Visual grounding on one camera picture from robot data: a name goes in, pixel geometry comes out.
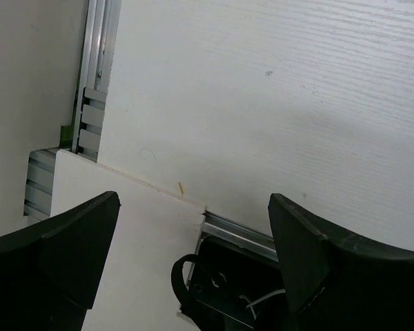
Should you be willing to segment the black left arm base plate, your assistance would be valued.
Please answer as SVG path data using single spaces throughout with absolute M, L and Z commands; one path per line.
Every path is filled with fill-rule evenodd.
M 171 271 L 181 313 L 199 330 L 286 330 L 288 303 L 279 266 L 223 239 L 201 240 Z

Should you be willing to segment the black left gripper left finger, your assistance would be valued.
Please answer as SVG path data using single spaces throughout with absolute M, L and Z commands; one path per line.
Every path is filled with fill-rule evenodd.
M 107 191 L 0 237 L 0 330 L 80 330 L 97 295 L 120 201 Z

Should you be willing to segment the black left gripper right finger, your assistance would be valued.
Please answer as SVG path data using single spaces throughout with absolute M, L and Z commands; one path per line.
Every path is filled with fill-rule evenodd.
M 272 194 L 270 226 L 295 330 L 414 330 L 414 251 Z

